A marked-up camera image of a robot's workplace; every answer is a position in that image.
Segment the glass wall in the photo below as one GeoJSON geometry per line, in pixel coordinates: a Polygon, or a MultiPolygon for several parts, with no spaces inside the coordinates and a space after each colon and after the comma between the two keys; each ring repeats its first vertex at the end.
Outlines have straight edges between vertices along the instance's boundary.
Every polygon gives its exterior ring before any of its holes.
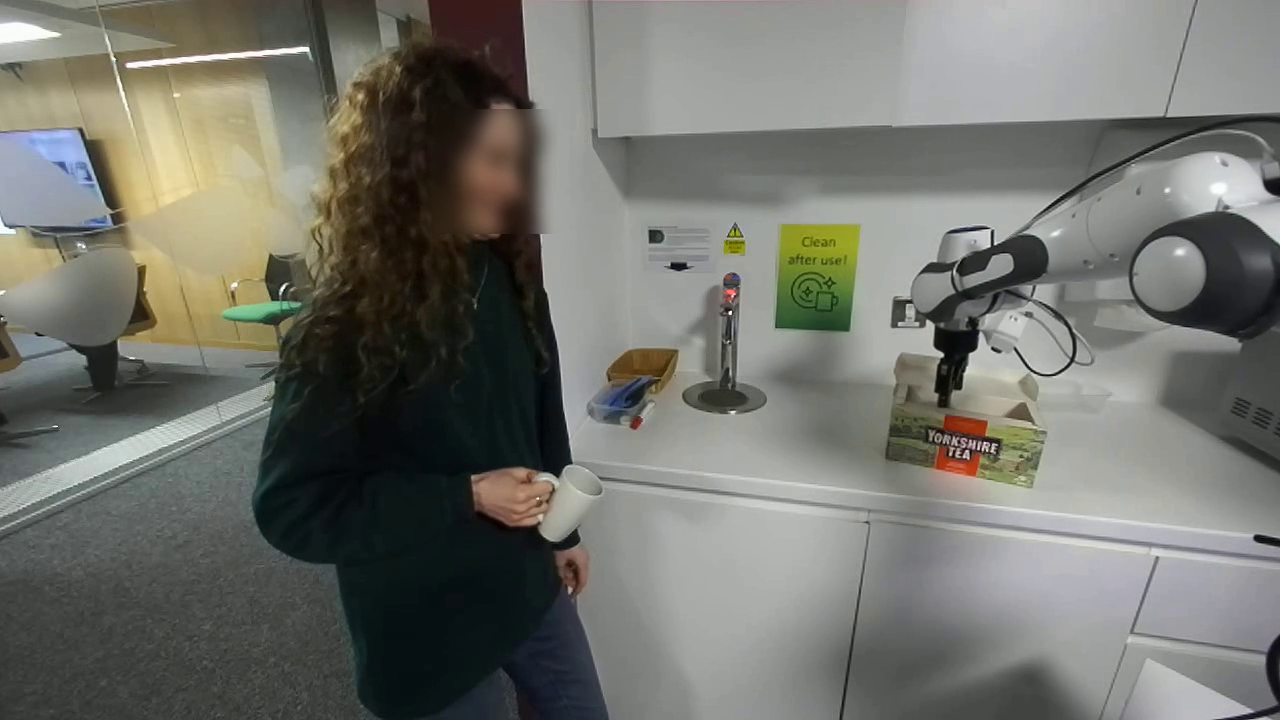
{"type": "Polygon", "coordinates": [[[0,487],[258,384],[385,29],[372,0],[0,0],[0,487]]]}

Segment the white countertop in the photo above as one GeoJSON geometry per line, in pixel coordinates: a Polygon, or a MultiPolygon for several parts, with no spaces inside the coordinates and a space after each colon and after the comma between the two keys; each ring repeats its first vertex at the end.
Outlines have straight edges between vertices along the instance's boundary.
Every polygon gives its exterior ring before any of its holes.
{"type": "Polygon", "coordinates": [[[753,416],[691,413],[687,384],[640,432],[578,421],[576,459],[615,484],[1280,559],[1253,541],[1280,535],[1280,472],[1166,406],[1048,402],[1036,487],[1009,487],[886,464],[886,384],[753,378],[753,416]]]}

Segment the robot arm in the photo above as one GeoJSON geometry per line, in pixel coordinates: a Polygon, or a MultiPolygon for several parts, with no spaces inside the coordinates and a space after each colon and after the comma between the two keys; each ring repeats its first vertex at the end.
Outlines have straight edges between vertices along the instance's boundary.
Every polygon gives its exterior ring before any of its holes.
{"type": "Polygon", "coordinates": [[[937,394],[964,389],[980,318],[1026,304],[1033,283],[1129,277],[1134,304],[1180,328],[1256,335],[1280,318],[1280,196],[1230,150],[1129,165],[1110,182],[997,243],[955,227],[910,304],[943,352],[937,394]]]}

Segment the yellow sticker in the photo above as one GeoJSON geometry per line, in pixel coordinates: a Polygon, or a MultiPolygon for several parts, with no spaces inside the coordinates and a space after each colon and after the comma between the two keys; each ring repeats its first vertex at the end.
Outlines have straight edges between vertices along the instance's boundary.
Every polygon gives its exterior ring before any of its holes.
{"type": "Polygon", "coordinates": [[[744,227],[728,227],[723,234],[723,257],[747,257],[747,232],[744,227]]]}

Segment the floor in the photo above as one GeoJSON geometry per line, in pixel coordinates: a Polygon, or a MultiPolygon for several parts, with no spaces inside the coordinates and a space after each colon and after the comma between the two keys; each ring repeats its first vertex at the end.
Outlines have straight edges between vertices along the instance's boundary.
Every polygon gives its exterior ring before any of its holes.
{"type": "Polygon", "coordinates": [[[0,717],[362,717],[333,572],[251,523],[258,432],[0,535],[0,717]]]}
{"type": "Polygon", "coordinates": [[[8,416],[0,487],[248,390],[267,362],[258,352],[118,342],[122,354],[145,358],[145,373],[115,390],[90,390],[75,352],[37,335],[16,339],[26,358],[0,375],[8,416]]]}

